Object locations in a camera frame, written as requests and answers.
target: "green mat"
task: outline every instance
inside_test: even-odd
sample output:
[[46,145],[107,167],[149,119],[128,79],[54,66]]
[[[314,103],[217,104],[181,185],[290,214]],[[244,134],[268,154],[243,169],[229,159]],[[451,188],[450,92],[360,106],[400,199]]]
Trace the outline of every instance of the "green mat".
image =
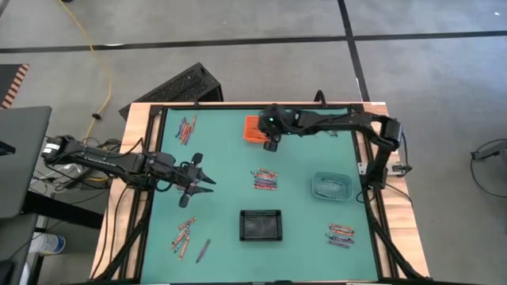
[[[344,109],[318,111],[345,113]],[[175,139],[183,117],[197,115],[189,144]],[[352,178],[354,196],[360,191],[356,155],[349,131],[331,137],[284,136],[276,153],[242,138],[246,115],[258,110],[169,110],[162,151],[177,164],[194,153],[204,154],[203,171],[216,185],[213,193],[195,195],[186,208],[177,203],[175,188],[156,192],[143,264],[142,283],[272,282],[274,280],[377,280],[372,242],[364,205],[318,199],[311,194],[315,172],[344,173]],[[279,173],[276,191],[253,187],[250,171],[262,167]],[[283,241],[239,241],[240,210],[281,210]],[[177,226],[197,217],[183,260],[170,250]],[[327,244],[330,223],[351,226],[356,243],[350,249]],[[196,258],[208,238],[204,258]]]

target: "desk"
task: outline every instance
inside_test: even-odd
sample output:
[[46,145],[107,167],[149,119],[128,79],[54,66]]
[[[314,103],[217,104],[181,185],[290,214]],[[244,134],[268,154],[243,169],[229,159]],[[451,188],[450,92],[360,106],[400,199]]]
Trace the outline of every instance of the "desk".
[[[254,105],[265,105],[271,104],[272,102],[250,102],[250,103],[200,103],[202,106],[215,106],[226,108],[230,105],[241,105],[241,106],[254,106]],[[314,105],[316,108],[320,105],[318,102],[279,102],[279,104],[290,104],[290,105]],[[387,114],[387,106],[384,103],[328,103],[328,105],[361,105],[362,108],[366,112],[374,112],[378,114]],[[166,103],[164,104],[170,107],[178,107],[178,106],[191,106],[192,103]],[[125,152],[126,150],[132,148],[134,144],[137,142],[139,137],[147,136],[150,139],[150,150],[155,149],[155,142],[157,141],[157,137],[159,134],[159,122],[160,117],[154,116],[152,120],[150,120],[150,111],[151,114],[154,115],[157,113],[157,110],[151,108],[151,104],[149,103],[136,103],[132,105],[127,125],[125,128],[123,144],[121,147],[121,152]],[[358,135],[358,143],[360,147],[360,156],[362,161],[367,161],[368,156],[364,144],[364,140],[362,139],[362,135]],[[391,161],[397,162],[399,161],[398,154],[391,155]],[[388,178],[388,183],[394,185],[397,188],[402,189],[404,192],[407,192],[405,180],[402,178]],[[116,205],[118,205],[118,199],[120,198],[120,194],[124,189],[124,184],[120,180],[116,180],[112,184],[112,189],[109,197],[109,208],[115,209]],[[132,190],[127,190],[124,197],[120,201],[118,205],[118,216],[116,220],[116,237],[114,242],[111,242],[112,239],[112,230],[109,227],[108,233],[105,232],[105,228],[102,228],[101,235],[99,237],[99,242],[97,244],[97,251],[95,260],[93,262],[93,268],[95,268],[98,264],[98,261],[101,256],[102,246],[105,243],[105,254],[102,259],[102,262],[99,264],[98,272],[102,272],[104,268],[107,266],[109,262],[109,254],[112,249],[113,256],[123,245],[125,240],[125,235],[127,233],[129,218],[132,214],[132,203],[135,200],[134,192]],[[143,200],[146,199],[146,193],[143,193],[139,199],[139,209],[137,211],[137,216],[139,217],[142,209],[144,207]],[[404,257],[413,265],[413,267],[419,271],[423,275],[428,275],[428,269],[425,264],[424,253],[422,252],[421,243],[419,240],[419,234],[417,231],[417,225],[415,223],[414,213],[410,206],[410,203],[406,201],[403,197],[399,196],[397,193],[392,192],[388,188],[383,191],[383,204],[385,207],[385,212],[387,215],[387,222],[389,224],[389,229],[391,232],[391,239],[398,246],[400,252],[404,255]],[[108,216],[105,219],[109,219],[109,225],[112,225],[114,219],[114,211],[110,211]],[[387,254],[385,248],[382,246],[381,242],[378,241],[379,248],[379,264],[382,268],[382,276],[390,276],[390,268],[389,262],[387,261]],[[132,250],[130,252],[128,258],[128,264],[125,267],[124,271],[119,271],[117,274],[120,276],[133,277],[139,275],[139,266],[135,266],[135,262],[138,256],[138,242],[134,244]]]

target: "gray floor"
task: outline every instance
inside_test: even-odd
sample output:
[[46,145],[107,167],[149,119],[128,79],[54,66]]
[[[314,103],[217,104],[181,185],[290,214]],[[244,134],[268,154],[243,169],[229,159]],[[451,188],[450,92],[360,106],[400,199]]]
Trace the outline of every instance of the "gray floor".
[[[356,35],[507,29],[502,0],[346,4]],[[99,44],[344,35],[335,0],[76,0],[69,7]],[[0,48],[86,43],[55,0],[10,0],[0,18],[0,39]],[[375,41],[357,47],[371,99],[386,101],[406,129],[414,167],[407,180],[432,277],[504,284],[507,202],[480,192],[468,163],[477,146],[507,137],[502,118],[507,38]],[[121,138],[120,107],[196,62],[222,83],[227,101],[310,100],[317,89],[332,101],[360,99],[345,42],[101,51],[101,56],[114,77],[114,98],[93,133],[100,140]],[[14,107],[50,105],[49,135],[85,134],[90,113],[107,91],[89,52],[5,54],[0,63],[30,64]],[[507,195],[498,160],[476,168],[488,189]],[[94,193],[58,198],[74,202]],[[83,206],[103,211],[105,199]],[[40,284],[83,281],[98,232],[68,224],[53,232],[67,237],[68,248],[46,259]]]

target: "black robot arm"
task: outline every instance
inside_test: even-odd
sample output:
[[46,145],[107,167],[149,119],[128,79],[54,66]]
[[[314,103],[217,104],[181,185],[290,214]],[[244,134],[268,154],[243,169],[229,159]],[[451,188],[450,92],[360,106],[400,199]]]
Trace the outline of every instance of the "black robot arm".
[[[380,133],[372,128],[372,122],[381,124]],[[344,115],[321,115],[296,108],[283,108],[278,104],[261,111],[259,131],[266,134],[264,148],[276,151],[282,135],[314,135],[319,131],[359,131],[378,146],[375,160],[368,163],[364,182],[367,186],[384,188],[387,161],[391,152],[399,148],[402,125],[388,116],[369,112],[353,112]]]
[[168,187],[157,189],[164,192],[173,184],[184,189],[179,202],[180,207],[186,207],[189,197],[194,194],[213,192],[211,189],[196,186],[198,181],[215,184],[199,167],[202,154],[194,154],[191,162],[183,161],[176,166],[174,165],[176,159],[171,154],[145,151],[118,154],[87,146],[66,135],[48,138],[41,157],[46,165],[76,163],[112,177],[119,177],[127,186],[139,190],[157,188],[159,180],[167,181]]

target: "black tray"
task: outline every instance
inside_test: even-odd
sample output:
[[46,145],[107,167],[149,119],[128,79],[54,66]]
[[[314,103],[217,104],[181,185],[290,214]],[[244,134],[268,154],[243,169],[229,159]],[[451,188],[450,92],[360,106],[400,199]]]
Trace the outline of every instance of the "black tray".
[[241,210],[239,212],[240,241],[282,241],[282,212],[280,210]]

